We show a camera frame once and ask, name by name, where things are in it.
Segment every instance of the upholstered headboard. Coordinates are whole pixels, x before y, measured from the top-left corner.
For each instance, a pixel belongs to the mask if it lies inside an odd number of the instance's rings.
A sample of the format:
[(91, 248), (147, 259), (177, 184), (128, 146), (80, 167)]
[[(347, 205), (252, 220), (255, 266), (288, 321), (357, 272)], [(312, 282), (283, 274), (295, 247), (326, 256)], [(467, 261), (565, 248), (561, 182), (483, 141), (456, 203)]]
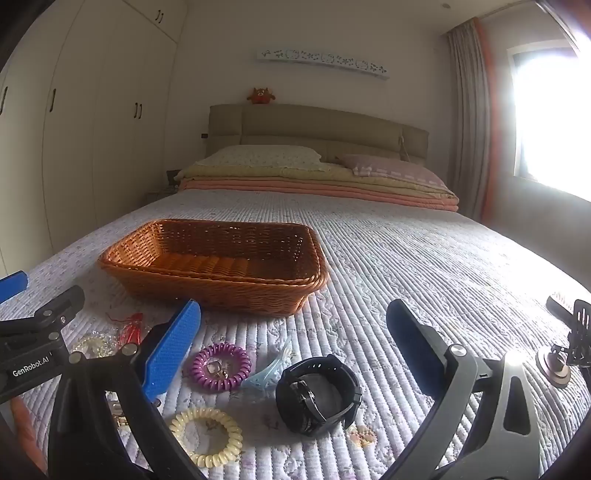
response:
[(424, 165), (428, 132), (359, 113), (302, 105), (213, 105), (207, 155), (229, 145), (302, 145), (323, 161), (359, 153), (394, 157), (400, 138), (408, 159)]

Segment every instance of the window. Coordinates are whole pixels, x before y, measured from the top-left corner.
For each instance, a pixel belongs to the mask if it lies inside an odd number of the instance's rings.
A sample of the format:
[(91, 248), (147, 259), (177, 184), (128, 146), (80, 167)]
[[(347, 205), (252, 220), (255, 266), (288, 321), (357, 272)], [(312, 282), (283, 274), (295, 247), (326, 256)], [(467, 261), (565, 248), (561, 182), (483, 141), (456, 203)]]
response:
[(591, 75), (570, 47), (514, 53), (515, 174), (591, 201)]

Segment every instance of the pink pillow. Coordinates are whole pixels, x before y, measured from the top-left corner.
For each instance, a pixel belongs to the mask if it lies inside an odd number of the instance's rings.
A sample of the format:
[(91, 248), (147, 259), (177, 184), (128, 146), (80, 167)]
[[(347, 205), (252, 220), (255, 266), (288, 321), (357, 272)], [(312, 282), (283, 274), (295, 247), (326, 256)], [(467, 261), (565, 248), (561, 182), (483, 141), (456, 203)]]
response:
[(339, 160), (342, 166), (353, 170), (358, 177), (386, 177), (447, 190), (443, 181), (432, 171), (407, 161), (356, 154), (341, 155)]

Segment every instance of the blue gripper pad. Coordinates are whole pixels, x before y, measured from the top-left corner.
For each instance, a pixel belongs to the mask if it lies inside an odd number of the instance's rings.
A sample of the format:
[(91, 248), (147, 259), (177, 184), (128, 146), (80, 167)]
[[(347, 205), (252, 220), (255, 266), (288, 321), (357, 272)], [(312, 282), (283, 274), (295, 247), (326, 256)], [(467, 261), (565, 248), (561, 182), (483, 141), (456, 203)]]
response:
[(27, 274), (23, 271), (13, 273), (0, 280), (0, 303), (11, 299), (16, 294), (25, 291), (29, 279)]
[(160, 339), (145, 363), (142, 390), (150, 402), (168, 390), (187, 350), (201, 325), (201, 309), (189, 300), (178, 315), (169, 322), (168, 330)]
[(440, 398), (446, 386), (443, 339), (432, 327), (421, 325), (400, 299), (388, 305), (386, 325), (421, 392)]

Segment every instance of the white wardrobe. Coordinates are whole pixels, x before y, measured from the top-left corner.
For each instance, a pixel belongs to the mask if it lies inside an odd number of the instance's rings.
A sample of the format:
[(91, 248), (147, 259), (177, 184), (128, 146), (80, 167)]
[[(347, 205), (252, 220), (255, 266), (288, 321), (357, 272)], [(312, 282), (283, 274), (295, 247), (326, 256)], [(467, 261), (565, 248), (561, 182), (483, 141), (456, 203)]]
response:
[(164, 178), (184, 0), (56, 0), (0, 74), (0, 276), (138, 208)]

